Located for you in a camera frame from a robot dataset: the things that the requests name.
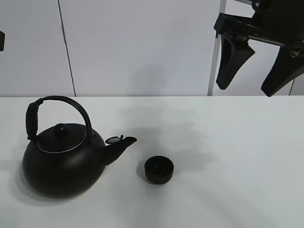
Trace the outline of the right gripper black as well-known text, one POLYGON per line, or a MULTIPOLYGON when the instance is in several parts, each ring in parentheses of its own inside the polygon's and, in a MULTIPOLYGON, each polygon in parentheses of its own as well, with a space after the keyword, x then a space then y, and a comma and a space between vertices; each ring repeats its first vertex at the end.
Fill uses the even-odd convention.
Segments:
POLYGON ((248 39, 281 46, 261 86, 265 95, 271 97, 304 73, 304 2, 253 0, 251 6, 254 15, 250 18, 218 15, 214 29, 222 36, 216 83, 221 90, 227 89, 238 70, 255 54, 248 39))

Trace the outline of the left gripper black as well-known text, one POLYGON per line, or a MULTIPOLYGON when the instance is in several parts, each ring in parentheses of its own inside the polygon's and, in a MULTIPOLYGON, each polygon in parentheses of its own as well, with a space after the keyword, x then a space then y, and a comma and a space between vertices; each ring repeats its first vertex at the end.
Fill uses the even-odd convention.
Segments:
POLYGON ((4 50, 4 44, 5 44, 5 33, 0 31, 0 51, 4 50))

